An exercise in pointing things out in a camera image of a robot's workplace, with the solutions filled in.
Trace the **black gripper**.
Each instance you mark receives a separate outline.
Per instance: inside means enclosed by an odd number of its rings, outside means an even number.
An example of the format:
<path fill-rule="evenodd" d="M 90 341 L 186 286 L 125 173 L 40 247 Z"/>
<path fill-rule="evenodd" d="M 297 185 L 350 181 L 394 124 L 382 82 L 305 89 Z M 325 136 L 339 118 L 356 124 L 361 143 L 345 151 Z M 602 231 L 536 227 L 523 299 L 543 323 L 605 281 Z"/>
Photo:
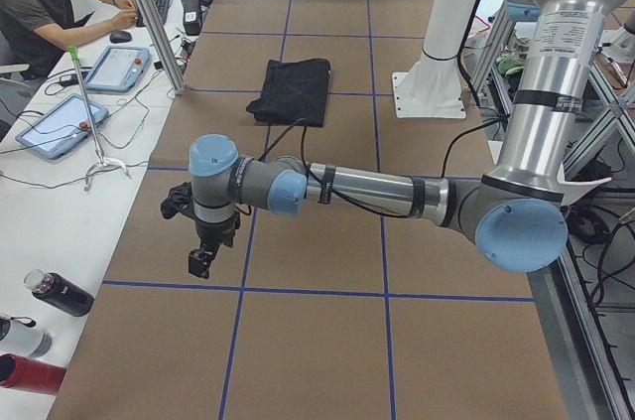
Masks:
<path fill-rule="evenodd" d="M 164 219 L 181 214 L 194 221 L 195 232 L 200 241 L 200 249 L 193 249 L 188 257 L 189 274 L 208 279 L 212 254 L 221 245 L 231 248 L 235 232 L 240 228 L 240 213 L 235 203 L 229 202 L 218 207 L 208 207 L 194 198 L 191 183 L 185 182 L 169 189 L 167 197 L 160 204 Z"/>

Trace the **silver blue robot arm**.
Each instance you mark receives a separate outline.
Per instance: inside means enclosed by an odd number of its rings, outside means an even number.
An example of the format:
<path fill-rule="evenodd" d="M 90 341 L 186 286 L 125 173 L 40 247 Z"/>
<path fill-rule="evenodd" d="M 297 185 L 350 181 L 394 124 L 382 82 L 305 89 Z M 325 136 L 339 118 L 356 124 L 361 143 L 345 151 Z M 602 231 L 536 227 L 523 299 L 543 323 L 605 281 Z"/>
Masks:
<path fill-rule="evenodd" d="M 340 199 L 380 215 L 426 218 L 463 234 L 493 264 L 532 272 L 564 251 L 568 228 L 562 209 L 588 185 L 559 178 L 569 132 L 605 20 L 626 0 L 531 0 L 539 10 L 501 151 L 479 181 L 400 177 L 306 163 L 271 163 L 239 155 L 218 134 L 190 146 L 190 180 L 162 201 L 164 218 L 190 218 L 199 247 L 189 271 L 205 278 L 221 246 L 231 246 L 239 206 L 293 215 L 307 198 Z"/>

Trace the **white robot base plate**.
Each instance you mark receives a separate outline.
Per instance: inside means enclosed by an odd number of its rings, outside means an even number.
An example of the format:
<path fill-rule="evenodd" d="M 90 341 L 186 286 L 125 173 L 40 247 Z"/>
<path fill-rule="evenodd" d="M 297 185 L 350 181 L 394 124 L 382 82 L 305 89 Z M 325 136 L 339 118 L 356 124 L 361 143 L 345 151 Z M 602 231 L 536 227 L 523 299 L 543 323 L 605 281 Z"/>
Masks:
<path fill-rule="evenodd" d="M 463 119 L 458 61 L 477 0 L 434 0 L 421 55 L 407 72 L 392 74 L 399 118 Z"/>

